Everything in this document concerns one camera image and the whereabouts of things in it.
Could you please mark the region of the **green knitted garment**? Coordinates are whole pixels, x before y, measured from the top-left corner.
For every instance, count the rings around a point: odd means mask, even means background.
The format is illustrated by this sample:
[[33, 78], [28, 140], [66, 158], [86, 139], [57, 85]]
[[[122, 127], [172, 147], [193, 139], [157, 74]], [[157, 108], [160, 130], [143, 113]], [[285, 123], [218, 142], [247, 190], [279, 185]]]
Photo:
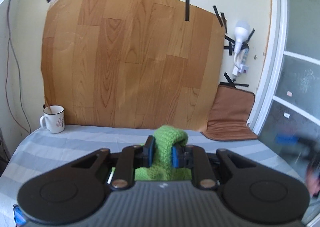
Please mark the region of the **green knitted garment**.
[[185, 147], [188, 142], [188, 134], [182, 129], [163, 125], [158, 128], [155, 138], [155, 153], [152, 165], [140, 167], [135, 170], [137, 181], [178, 181], [191, 180], [191, 170], [188, 168], [174, 168], [172, 166], [172, 148], [179, 144]]

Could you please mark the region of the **brown seat cushion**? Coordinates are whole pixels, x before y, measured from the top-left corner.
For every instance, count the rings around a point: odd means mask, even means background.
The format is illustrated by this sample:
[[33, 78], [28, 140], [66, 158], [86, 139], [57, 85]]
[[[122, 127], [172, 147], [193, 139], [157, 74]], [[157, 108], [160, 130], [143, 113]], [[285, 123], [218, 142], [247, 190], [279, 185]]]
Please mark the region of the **brown seat cushion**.
[[215, 141], [255, 140], [258, 136], [247, 125], [255, 102], [252, 92], [220, 85], [202, 134]]

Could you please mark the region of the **white enamel mug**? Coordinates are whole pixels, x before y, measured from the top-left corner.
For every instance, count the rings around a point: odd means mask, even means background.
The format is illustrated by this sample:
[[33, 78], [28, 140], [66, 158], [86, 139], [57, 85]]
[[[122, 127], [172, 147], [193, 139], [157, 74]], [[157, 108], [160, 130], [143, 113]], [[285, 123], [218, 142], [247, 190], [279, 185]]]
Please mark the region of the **white enamel mug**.
[[40, 126], [49, 130], [50, 133], [61, 133], [65, 129], [64, 111], [65, 109], [59, 105], [44, 108]]

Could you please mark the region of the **striped blue bed sheet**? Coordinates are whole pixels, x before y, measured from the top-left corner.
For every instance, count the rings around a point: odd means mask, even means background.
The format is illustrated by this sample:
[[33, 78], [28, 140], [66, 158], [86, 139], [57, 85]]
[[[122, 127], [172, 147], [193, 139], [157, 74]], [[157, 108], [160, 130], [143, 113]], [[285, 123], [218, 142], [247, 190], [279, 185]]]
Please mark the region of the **striped blue bed sheet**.
[[[203, 134], [187, 130], [188, 144], [214, 153], [226, 148], [244, 157], [288, 174], [303, 178], [279, 155], [259, 140], [213, 141]], [[16, 148], [1, 175], [1, 226], [15, 226], [13, 206], [23, 183], [44, 172], [83, 157], [99, 148], [120, 152], [123, 148], [143, 144], [151, 129], [110, 128], [68, 125], [61, 133], [52, 134], [39, 128], [27, 136]]]

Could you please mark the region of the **wood-pattern vinyl sheet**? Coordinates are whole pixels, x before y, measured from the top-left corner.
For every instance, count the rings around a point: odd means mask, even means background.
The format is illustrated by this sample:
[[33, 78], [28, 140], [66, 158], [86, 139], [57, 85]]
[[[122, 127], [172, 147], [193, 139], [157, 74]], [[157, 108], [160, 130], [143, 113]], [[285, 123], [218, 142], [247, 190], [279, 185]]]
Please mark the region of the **wood-pattern vinyl sheet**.
[[189, 0], [48, 0], [44, 101], [67, 124], [204, 131], [225, 40]]

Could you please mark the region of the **white bulb lamp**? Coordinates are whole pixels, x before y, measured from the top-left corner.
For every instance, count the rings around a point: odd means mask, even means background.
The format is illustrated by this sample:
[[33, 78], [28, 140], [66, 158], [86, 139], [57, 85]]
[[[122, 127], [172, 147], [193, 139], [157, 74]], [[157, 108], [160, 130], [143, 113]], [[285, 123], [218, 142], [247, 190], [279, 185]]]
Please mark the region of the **white bulb lamp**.
[[240, 20], [236, 23], [236, 26], [234, 29], [234, 36], [235, 36], [234, 53], [235, 54], [240, 53], [242, 44], [248, 39], [250, 32], [251, 32], [250, 25], [246, 21]]

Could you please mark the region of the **white window frame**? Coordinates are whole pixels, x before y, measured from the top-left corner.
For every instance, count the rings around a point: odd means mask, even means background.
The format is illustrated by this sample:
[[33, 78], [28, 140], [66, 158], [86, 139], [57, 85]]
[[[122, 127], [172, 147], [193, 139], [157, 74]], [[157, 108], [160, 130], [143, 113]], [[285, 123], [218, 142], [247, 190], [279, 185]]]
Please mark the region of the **white window frame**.
[[319, 160], [307, 173], [310, 148], [319, 142], [319, 0], [272, 0], [271, 28], [252, 129], [276, 156], [268, 163], [313, 189]]

